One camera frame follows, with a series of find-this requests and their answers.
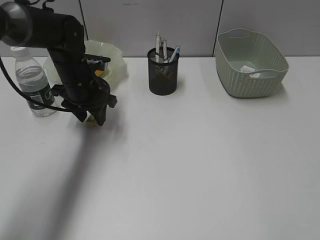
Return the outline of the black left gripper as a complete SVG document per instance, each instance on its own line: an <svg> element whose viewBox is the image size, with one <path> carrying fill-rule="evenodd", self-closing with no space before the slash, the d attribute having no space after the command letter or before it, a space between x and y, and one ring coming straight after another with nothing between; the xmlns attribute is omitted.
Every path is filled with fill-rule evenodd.
<svg viewBox="0 0 320 240"><path fill-rule="evenodd" d="M103 126L107 106L114 108L118 101L109 84L97 77L87 63L85 49L49 48L48 53L62 82L62 86L53 90L72 104L67 109L80 122L86 120L89 111L97 124Z"/></svg>

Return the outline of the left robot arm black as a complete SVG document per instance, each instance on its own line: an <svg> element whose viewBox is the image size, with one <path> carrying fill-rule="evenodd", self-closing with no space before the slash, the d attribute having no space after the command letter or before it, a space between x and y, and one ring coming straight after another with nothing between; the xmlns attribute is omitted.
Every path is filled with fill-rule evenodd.
<svg viewBox="0 0 320 240"><path fill-rule="evenodd" d="M56 110L73 113L81 122L90 113L99 126L105 123L106 109L114 108L117 98L96 71L111 59L86 54L84 27L74 16L55 13L45 3L36 8L28 0L5 2L0 39L11 47L47 49L62 82L52 88L63 99Z"/></svg>

